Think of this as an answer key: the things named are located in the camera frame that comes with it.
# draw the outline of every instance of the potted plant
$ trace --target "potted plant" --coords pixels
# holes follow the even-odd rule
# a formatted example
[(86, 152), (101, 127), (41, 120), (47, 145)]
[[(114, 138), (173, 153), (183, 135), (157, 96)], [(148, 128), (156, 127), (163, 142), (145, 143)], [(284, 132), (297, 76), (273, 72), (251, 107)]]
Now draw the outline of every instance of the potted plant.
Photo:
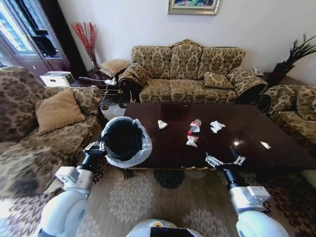
[(316, 52), (316, 44), (310, 43), (310, 41), (315, 37), (316, 36), (307, 39), (306, 34), (304, 34), (303, 42), (299, 42), (298, 40), (294, 41), (288, 59), (282, 63), (278, 63), (273, 72), (271, 72), (268, 76), (267, 83), (269, 87), (279, 84), (286, 74), (295, 67), (293, 64), (296, 61)]

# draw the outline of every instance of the white plastic bag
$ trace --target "white plastic bag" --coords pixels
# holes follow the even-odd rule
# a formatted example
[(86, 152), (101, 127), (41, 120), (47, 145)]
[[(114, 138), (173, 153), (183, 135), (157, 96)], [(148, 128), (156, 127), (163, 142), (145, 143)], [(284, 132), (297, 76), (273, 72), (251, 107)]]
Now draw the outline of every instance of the white plastic bag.
[(152, 152), (153, 146), (152, 146), (152, 141), (146, 131), (146, 129), (141, 125), (140, 121), (138, 119), (131, 119), (130, 117), (116, 117), (111, 119), (107, 125), (105, 126), (105, 128), (102, 131), (102, 136), (104, 136), (104, 134), (107, 132), (107, 130), (118, 120), (126, 120), (126, 121), (131, 121), (132, 123), (137, 124), (138, 128), (142, 130), (142, 149), (139, 150), (131, 159), (127, 160), (127, 161), (122, 161), (119, 160), (117, 158), (113, 158), (111, 157), (111, 155), (108, 153), (108, 155), (106, 156), (107, 161), (114, 166), (117, 166), (119, 168), (130, 168), (133, 166), (136, 166), (142, 162), (144, 162), (149, 155)]

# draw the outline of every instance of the floral rug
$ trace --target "floral rug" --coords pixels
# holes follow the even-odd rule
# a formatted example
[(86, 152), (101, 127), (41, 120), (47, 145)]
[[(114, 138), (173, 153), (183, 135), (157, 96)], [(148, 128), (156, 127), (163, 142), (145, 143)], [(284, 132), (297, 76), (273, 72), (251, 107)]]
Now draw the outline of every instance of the floral rug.
[(106, 96), (101, 104), (101, 111), (103, 115), (107, 118), (107, 120), (111, 120), (115, 117), (123, 116), (125, 113), (125, 109), (119, 107), (118, 97), (117, 96)]
[[(255, 175), (243, 174), (251, 185)], [(237, 237), (237, 215), (227, 182), (217, 171), (135, 171), (130, 179), (113, 166), (100, 170), (88, 200), (89, 212), (77, 237), (124, 237), (140, 221), (163, 219), (205, 237)], [(316, 236), (316, 190), (300, 176), (281, 176), (263, 184), (272, 198), (265, 213), (291, 237)], [(58, 193), (0, 202), (0, 237), (37, 236), (40, 212)]]

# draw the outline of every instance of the wooden coffee table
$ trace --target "wooden coffee table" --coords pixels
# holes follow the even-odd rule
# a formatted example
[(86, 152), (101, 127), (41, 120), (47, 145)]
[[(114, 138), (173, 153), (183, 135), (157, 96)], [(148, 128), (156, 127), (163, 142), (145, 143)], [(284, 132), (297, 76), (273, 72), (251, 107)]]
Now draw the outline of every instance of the wooden coffee table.
[[(252, 105), (129, 103), (124, 116), (139, 119), (153, 143), (151, 155), (134, 169), (211, 169), (205, 162), (206, 150), (223, 162), (233, 162), (230, 146), (247, 158), (239, 166), (242, 170), (316, 168), (312, 156)], [(158, 128), (159, 119), (168, 124), (163, 130)], [(195, 119), (202, 121), (197, 148), (186, 146)], [(215, 120), (226, 125), (218, 134), (209, 125)]]

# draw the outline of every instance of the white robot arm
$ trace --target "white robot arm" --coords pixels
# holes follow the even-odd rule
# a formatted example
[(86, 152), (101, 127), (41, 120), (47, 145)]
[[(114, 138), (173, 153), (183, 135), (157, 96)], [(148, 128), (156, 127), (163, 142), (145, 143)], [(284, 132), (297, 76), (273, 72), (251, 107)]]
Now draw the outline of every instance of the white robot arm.
[(74, 237), (87, 210), (93, 173), (99, 159), (106, 155), (103, 142), (94, 142), (83, 152), (82, 165), (60, 167), (55, 176), (64, 183), (66, 192), (52, 198), (44, 207), (40, 219), (39, 237)]
[(238, 216), (240, 237), (289, 237), (279, 222), (259, 211), (245, 211)]

